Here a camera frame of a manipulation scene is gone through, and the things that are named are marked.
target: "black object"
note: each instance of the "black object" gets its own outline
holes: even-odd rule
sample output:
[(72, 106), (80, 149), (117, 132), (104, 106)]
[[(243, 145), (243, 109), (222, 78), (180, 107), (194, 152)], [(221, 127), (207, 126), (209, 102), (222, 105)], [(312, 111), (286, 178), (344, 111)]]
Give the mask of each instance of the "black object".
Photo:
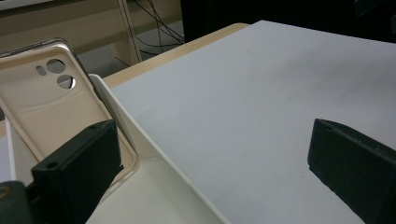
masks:
[(396, 0), (181, 0), (180, 4), (187, 42), (236, 22), (264, 20), (396, 43), (390, 27)]
[(26, 190), (0, 186), (0, 223), (85, 223), (121, 170), (116, 122), (89, 126), (32, 169)]
[(392, 33), (396, 35), (396, 14), (390, 18), (390, 22), (392, 24)]
[(346, 125), (316, 119), (309, 169), (365, 223), (396, 223), (396, 151)]

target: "gray surface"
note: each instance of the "gray surface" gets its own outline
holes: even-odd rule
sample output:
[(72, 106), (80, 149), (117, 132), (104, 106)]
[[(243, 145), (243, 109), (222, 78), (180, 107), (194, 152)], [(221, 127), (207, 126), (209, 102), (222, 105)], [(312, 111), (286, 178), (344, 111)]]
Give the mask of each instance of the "gray surface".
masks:
[(7, 138), (0, 137), (0, 183), (11, 178), (7, 150)]
[(362, 223), (308, 170), (314, 119), (396, 148), (396, 46), (261, 21), (112, 89), (232, 223)]
[(110, 46), (81, 53), (78, 58), (88, 74), (97, 74), (100, 77), (110, 76), (128, 67), (113, 56)]

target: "black cable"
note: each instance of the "black cable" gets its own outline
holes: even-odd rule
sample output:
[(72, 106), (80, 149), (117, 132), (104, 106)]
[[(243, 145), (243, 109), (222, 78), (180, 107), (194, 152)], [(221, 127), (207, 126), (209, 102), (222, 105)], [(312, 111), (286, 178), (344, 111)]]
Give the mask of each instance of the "black cable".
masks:
[[(154, 4), (152, 3), (152, 0), (148, 0), (148, 2), (151, 4), (151, 7), (154, 9)], [(159, 21), (160, 21), (162, 24), (164, 24), (163, 20), (161, 19), (160, 15), (158, 15), (158, 13), (157, 13), (157, 11), (156, 11), (155, 9), (154, 9), (154, 15), (155, 15), (155, 17), (158, 17)], [(178, 35), (178, 37), (180, 37), (180, 38), (184, 41), (184, 37), (183, 37), (183, 36), (179, 35), (177, 32), (175, 32), (174, 30), (172, 30), (171, 28), (169, 28), (167, 25), (165, 25), (164, 27), (166, 28), (166, 30), (167, 30), (170, 34), (172, 34), (172, 32), (173, 32), (173, 33), (175, 33), (176, 35)]]
[[(139, 37), (137, 37), (137, 36), (135, 36), (136, 37), (136, 39), (140, 42), (140, 43), (142, 43), (142, 44), (144, 44), (144, 45), (146, 45), (146, 46), (149, 46), (149, 47), (154, 47), (154, 48), (159, 48), (160, 47), (160, 45), (151, 45), (151, 44), (148, 44), (148, 43), (146, 43), (146, 42), (144, 42), (142, 39), (140, 39)], [(163, 47), (172, 47), (172, 46), (180, 46), (180, 45), (182, 45), (182, 44), (167, 44), (167, 45), (162, 45)]]
[(160, 40), (160, 47), (161, 47), (161, 51), (163, 52), (163, 41), (161, 39), (160, 25), (157, 20), (157, 11), (155, 10), (154, 4), (152, 4), (151, 0), (148, 0), (148, 3), (151, 5), (152, 11), (154, 12), (155, 15), (155, 22), (157, 23), (158, 39)]
[(152, 56), (157, 56), (157, 55), (159, 55), (159, 54), (157, 54), (157, 53), (152, 53), (152, 52), (148, 52), (148, 51), (145, 51), (145, 50), (140, 50), (140, 52), (142, 52), (142, 53), (145, 53), (145, 54), (148, 54), (148, 55), (152, 55)]
[[(134, 2), (135, 2), (140, 8), (142, 8), (144, 11), (146, 11), (146, 12), (150, 15), (150, 17), (151, 17), (152, 19), (154, 19), (154, 20), (157, 21), (157, 19), (156, 19), (153, 15), (151, 15), (151, 13), (149, 13), (144, 7), (142, 7), (136, 0), (134, 0)], [(160, 28), (160, 30), (163, 31), (164, 34), (169, 35), (169, 36), (173, 37), (174, 39), (176, 39), (178, 42), (182, 43), (179, 39), (177, 39), (174, 35), (172, 35), (172, 33), (168, 34), (168, 33), (165, 32), (165, 30), (163, 30), (163, 29), (161, 29), (161, 28)]]
[[(172, 29), (169, 28), (166, 24), (164, 24), (163, 21), (161, 20), (161, 18), (156, 19), (156, 17), (154, 17), (153, 15), (151, 15), (151, 13), (148, 12), (144, 7), (142, 7), (136, 0), (134, 0), (134, 2), (135, 2), (140, 8), (142, 8), (144, 11), (146, 11), (146, 12), (150, 15), (150, 17), (151, 17), (152, 19), (154, 19), (155, 21), (158, 21), (163, 27), (166, 28), (166, 30), (168, 30), (169, 33), (166, 33), (165, 30), (161, 29), (161, 27), (160, 27), (160, 30), (163, 31), (164, 34), (173, 37), (173, 38), (174, 38), (175, 40), (177, 40), (180, 44), (184, 44), (184, 43), (183, 43), (183, 41), (184, 41), (183, 36), (179, 35), (176, 31), (172, 30)], [(178, 36), (180, 36), (181, 39), (176, 38), (176, 37), (172, 34), (172, 32), (175, 33), (175, 34), (177, 34)]]

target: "beige phone case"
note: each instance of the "beige phone case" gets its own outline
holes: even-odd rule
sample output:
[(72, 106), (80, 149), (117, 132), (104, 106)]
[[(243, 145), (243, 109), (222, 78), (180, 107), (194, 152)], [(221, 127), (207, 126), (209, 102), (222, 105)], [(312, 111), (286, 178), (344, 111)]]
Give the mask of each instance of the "beige phone case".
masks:
[[(0, 107), (38, 161), (84, 128), (112, 119), (78, 58), (59, 38), (0, 55)], [(120, 129), (119, 136), (124, 169), (114, 182), (136, 164)]]

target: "camera cutout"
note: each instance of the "camera cutout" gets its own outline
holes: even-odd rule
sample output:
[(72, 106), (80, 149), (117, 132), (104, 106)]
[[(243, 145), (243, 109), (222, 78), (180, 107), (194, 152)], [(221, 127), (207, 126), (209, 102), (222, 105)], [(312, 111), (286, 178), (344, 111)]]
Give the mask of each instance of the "camera cutout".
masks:
[(73, 87), (76, 86), (76, 80), (69, 75), (59, 76), (56, 82), (58, 83), (58, 86), (64, 89), (72, 89)]
[(47, 74), (46, 70), (45, 70), (41, 65), (38, 65), (38, 66), (35, 68), (35, 70), (37, 71), (37, 73), (38, 73), (40, 76), (44, 76), (44, 75)]
[(66, 66), (61, 60), (51, 59), (47, 62), (47, 68), (51, 73), (61, 74), (66, 69)]

